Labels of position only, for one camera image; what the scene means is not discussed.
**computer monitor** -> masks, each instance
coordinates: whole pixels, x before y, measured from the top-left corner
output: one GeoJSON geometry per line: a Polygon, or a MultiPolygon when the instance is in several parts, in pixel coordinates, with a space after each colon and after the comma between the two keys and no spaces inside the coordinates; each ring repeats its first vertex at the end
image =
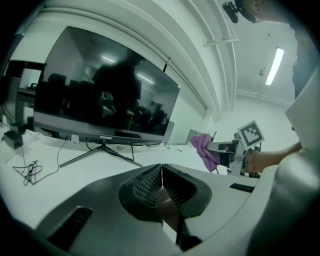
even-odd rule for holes
{"type": "Polygon", "coordinates": [[[40,77],[35,126],[108,144],[162,142],[180,90],[133,50],[70,26],[40,77]]]}

